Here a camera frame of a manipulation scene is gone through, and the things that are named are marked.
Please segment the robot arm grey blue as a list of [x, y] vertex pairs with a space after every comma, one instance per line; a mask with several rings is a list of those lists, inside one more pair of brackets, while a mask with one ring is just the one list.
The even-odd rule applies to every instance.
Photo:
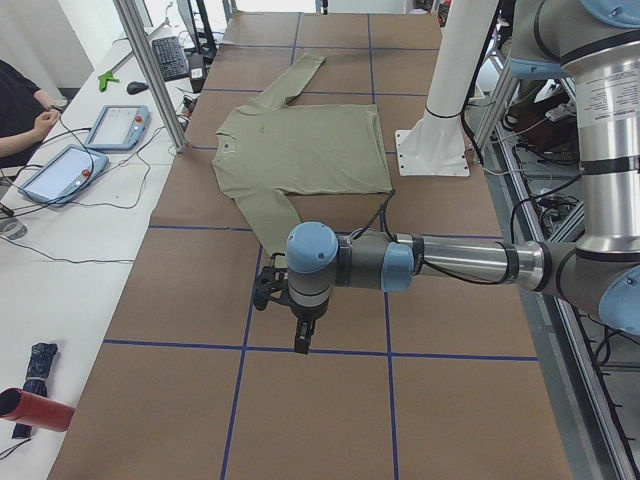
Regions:
[[307, 353], [336, 287], [406, 290], [419, 275], [521, 288], [563, 300], [628, 334], [639, 331], [639, 5], [635, 1], [521, 1], [510, 64], [518, 77], [569, 75], [575, 85], [583, 235], [574, 242], [512, 238], [517, 207], [498, 202], [498, 241], [318, 222], [287, 240], [283, 300]]

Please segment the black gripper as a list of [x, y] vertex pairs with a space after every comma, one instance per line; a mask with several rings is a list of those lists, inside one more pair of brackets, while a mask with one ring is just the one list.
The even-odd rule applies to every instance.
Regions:
[[312, 337], [315, 330], [316, 321], [324, 316], [328, 309], [328, 302], [306, 307], [294, 304], [291, 307], [292, 313], [297, 318], [296, 334], [294, 338], [294, 351], [296, 353], [309, 353]]

